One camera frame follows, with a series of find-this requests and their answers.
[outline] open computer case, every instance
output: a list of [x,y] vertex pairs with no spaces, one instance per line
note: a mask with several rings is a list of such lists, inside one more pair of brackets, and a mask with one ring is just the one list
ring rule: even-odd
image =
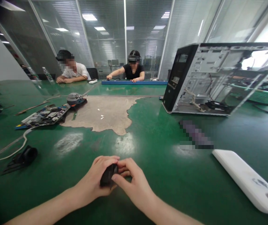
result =
[[191,44],[177,51],[162,104],[168,113],[229,116],[267,78],[268,43]]

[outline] green table surface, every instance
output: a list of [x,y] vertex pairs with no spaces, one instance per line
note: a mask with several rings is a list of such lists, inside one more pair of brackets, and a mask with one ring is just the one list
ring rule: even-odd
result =
[[[14,127],[37,111],[14,116],[47,98],[51,103],[66,103],[71,92],[88,95],[141,95],[129,110],[132,124],[127,134],[112,130],[92,132],[90,128],[60,125],[34,129],[27,144],[38,149],[33,164],[4,176],[10,159],[0,161],[0,224],[58,195],[75,185],[99,155],[132,157],[143,169],[153,191],[165,202],[204,224],[268,224],[268,214],[256,209],[211,150],[192,149],[179,120],[191,120],[214,141],[217,149],[235,151],[268,182],[268,114],[245,103],[230,117],[192,114],[167,114],[162,102],[165,86],[90,85],[86,82],[54,84],[42,81],[0,82],[0,150],[19,138],[24,130]],[[81,137],[75,144],[66,137]],[[0,158],[16,151],[19,140]],[[125,193],[117,188],[109,197],[95,200],[70,213],[58,224],[153,224]]]

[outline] white power bank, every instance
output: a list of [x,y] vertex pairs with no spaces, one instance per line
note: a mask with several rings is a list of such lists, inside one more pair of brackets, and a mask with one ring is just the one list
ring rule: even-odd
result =
[[94,84],[94,83],[96,83],[96,82],[97,82],[97,80],[89,81],[88,83],[89,83],[89,84]]
[[212,153],[255,207],[268,213],[268,183],[235,152],[215,149]]

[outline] man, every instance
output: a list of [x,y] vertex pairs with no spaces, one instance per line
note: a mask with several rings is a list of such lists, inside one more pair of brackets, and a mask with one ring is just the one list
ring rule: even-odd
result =
[[75,61],[75,57],[67,50],[60,50],[56,57],[57,61],[64,63],[65,70],[57,78],[57,83],[73,83],[83,80],[91,80],[86,67]]

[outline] black shirt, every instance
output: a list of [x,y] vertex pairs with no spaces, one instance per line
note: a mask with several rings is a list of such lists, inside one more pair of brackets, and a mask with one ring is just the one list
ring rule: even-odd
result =
[[144,67],[141,65],[137,66],[135,74],[132,72],[132,68],[129,64],[126,64],[123,66],[125,70],[125,75],[128,80],[133,80],[134,78],[140,77],[140,73],[144,71]]

